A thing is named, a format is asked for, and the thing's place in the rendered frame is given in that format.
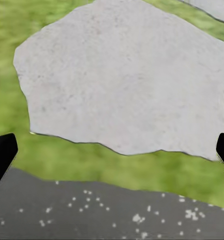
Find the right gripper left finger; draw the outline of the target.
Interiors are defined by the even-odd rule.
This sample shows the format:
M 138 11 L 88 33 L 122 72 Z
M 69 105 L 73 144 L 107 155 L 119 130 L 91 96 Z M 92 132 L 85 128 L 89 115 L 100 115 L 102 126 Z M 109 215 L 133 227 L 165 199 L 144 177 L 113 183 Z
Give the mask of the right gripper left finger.
M 18 152 L 14 133 L 0 136 L 0 181 Z

